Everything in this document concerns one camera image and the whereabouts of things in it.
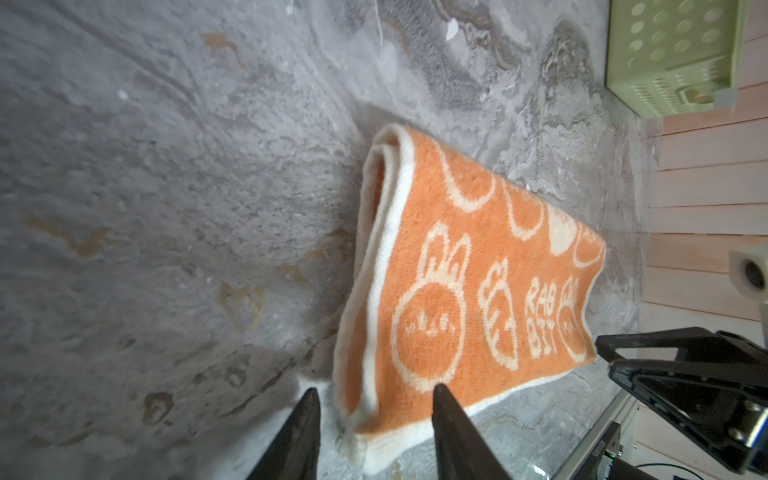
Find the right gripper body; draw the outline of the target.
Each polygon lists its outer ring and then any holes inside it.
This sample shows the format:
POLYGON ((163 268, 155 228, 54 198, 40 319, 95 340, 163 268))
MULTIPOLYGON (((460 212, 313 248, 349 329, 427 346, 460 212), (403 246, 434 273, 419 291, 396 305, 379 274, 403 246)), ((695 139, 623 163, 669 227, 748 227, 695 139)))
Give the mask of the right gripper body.
POLYGON ((767 407, 749 399, 729 399, 716 410, 722 426, 713 451, 726 468, 739 473, 767 475, 767 407))

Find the orange patterned towel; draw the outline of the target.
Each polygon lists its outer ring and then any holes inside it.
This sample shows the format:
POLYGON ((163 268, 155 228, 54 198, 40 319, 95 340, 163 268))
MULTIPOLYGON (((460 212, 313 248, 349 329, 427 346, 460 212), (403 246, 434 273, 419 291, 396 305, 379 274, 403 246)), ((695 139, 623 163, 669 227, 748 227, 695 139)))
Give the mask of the orange patterned towel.
POLYGON ((589 226, 407 126, 363 165, 353 285, 333 393, 354 467, 432 438, 433 391, 468 414, 590 364, 585 319, 607 256, 589 226))

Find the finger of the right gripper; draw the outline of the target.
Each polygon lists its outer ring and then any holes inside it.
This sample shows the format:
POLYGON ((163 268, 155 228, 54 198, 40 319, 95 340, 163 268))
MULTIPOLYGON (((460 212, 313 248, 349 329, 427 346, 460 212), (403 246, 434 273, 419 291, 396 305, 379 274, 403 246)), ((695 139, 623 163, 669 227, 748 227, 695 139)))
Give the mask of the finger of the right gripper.
POLYGON ((767 368, 760 365, 613 364, 609 377, 711 456, 721 437, 719 402, 749 399, 767 407, 767 368))
POLYGON ((611 365, 660 362, 767 365, 767 350, 743 336, 688 327, 649 333, 601 335, 595 340, 601 358, 611 365))

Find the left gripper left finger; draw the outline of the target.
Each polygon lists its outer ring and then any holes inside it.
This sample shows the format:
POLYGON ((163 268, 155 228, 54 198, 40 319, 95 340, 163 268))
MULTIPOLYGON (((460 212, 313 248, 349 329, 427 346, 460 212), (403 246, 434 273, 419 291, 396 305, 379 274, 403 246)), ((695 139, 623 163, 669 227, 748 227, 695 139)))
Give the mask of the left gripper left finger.
POLYGON ((316 479, 320 445, 321 403, 309 388, 246 479, 316 479))

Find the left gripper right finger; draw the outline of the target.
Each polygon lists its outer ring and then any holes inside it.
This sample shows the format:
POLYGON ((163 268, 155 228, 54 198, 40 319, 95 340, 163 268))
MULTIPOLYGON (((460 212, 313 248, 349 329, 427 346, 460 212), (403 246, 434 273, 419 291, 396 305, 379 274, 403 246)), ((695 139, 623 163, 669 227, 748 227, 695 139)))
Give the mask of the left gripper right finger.
POLYGON ((445 384, 434 388, 431 419, 440 480, 511 479, 445 384))

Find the yellow-green plastic basket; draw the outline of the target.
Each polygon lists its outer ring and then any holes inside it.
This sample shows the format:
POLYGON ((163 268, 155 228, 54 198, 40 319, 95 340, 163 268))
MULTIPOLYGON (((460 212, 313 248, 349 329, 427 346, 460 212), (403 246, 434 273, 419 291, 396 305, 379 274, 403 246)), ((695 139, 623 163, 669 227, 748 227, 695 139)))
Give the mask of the yellow-green plastic basket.
POLYGON ((639 117, 735 103, 745 1, 612 1, 606 87, 639 117))

